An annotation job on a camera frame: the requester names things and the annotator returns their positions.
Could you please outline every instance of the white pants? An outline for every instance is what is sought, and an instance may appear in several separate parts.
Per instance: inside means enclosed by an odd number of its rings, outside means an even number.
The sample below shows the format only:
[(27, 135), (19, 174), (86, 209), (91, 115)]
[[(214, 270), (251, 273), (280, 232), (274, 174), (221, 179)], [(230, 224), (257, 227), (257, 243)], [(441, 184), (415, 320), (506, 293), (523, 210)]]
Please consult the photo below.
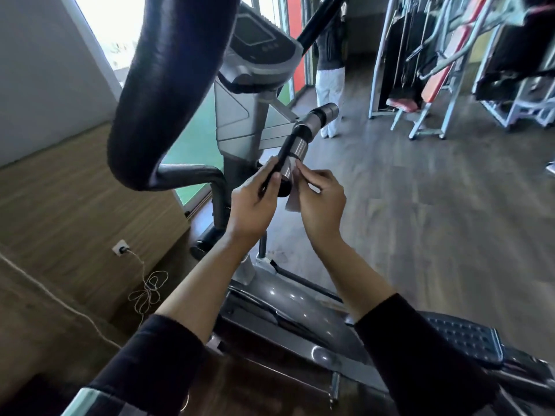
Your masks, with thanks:
[(333, 102), (339, 108), (339, 116), (320, 130), (320, 135), (324, 138), (328, 136), (335, 137), (337, 135), (337, 127), (341, 121), (344, 87), (345, 68), (316, 71), (316, 96), (318, 97), (318, 106)]

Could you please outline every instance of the black shirt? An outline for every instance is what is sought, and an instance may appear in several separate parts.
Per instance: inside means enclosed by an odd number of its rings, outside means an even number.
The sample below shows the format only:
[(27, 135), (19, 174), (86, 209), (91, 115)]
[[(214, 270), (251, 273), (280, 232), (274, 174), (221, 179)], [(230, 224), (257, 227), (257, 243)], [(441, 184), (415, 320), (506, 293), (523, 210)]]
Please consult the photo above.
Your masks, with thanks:
[[(494, 401), (496, 382), (400, 295), (371, 310), (355, 329), (400, 415), (468, 416)], [(177, 416), (204, 353), (181, 324), (152, 315), (64, 416)]]
[(344, 24), (337, 13), (316, 39), (314, 54), (318, 57), (318, 70), (335, 70), (345, 67), (341, 51)]

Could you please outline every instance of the gray wall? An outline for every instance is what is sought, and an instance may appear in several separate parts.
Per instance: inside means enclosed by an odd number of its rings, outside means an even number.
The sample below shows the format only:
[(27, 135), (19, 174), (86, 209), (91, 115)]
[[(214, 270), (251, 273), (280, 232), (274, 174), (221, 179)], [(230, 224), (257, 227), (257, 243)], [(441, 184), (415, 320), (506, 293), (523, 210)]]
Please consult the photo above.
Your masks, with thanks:
[(93, 57), (90, 29), (67, 3), (0, 0), (0, 166), (113, 116), (108, 63)]
[(378, 51), (388, 1), (349, 0), (347, 32), (350, 55)]

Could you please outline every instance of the wood plank flooring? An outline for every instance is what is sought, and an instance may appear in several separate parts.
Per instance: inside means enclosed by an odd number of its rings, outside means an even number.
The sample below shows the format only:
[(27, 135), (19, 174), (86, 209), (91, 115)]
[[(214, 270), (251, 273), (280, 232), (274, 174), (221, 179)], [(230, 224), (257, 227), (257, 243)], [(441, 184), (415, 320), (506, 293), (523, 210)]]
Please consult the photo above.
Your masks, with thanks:
[[(462, 97), (447, 140), (410, 141), (412, 123), (390, 131), (392, 117), (368, 120), (371, 67), (349, 71), (341, 135), (318, 137), (305, 159), (345, 187), (344, 239), (415, 307), (494, 326), (507, 343), (555, 361), (555, 179), (543, 171), (554, 132), (525, 123), (505, 133)], [(314, 97), (297, 108), (314, 107)], [(428, 126), (445, 107), (434, 105)], [(300, 215), (281, 202), (269, 255), (334, 289)]]

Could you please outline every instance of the person in black shirt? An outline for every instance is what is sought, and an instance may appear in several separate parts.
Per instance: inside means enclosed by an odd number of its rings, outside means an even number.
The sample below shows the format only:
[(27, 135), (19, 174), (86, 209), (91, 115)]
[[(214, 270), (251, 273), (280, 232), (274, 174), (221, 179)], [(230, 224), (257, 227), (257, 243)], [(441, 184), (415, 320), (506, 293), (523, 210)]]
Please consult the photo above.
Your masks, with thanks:
[[(274, 216), (281, 175), (272, 175), (262, 198), (259, 192), (276, 162), (269, 160), (233, 191), (225, 235), (80, 390), (63, 416), (179, 414), (232, 275)], [(356, 321), (399, 414), (469, 416), (492, 403), (499, 386), (343, 241), (339, 225), (346, 198), (334, 175), (299, 161), (297, 168), (306, 234)]]
[[(316, 39), (313, 46), (314, 54), (318, 57), (316, 67), (316, 96), (318, 106), (333, 102), (341, 107), (343, 89), (345, 88), (345, 63), (343, 62), (343, 38), (345, 23), (341, 20), (341, 11), (337, 12), (328, 26)], [(337, 126), (340, 120), (334, 120), (320, 130), (325, 139), (337, 136)]]

